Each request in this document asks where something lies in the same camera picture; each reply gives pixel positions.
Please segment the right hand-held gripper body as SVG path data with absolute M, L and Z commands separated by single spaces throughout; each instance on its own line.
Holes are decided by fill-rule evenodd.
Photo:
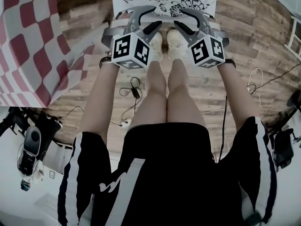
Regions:
M 204 30 L 197 29 L 197 39 L 187 41 L 188 56 L 194 66 L 211 68 L 226 61 L 224 48 L 229 45 L 229 38 L 226 32 L 221 30 L 219 24 L 205 13 L 206 27 Z

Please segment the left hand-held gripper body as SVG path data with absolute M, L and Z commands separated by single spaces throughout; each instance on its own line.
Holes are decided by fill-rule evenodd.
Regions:
M 128 70 L 147 68 L 151 53 L 149 42 L 142 39 L 143 29 L 128 28 L 129 19 L 127 25 L 105 28 L 101 42 L 110 49 L 112 63 Z

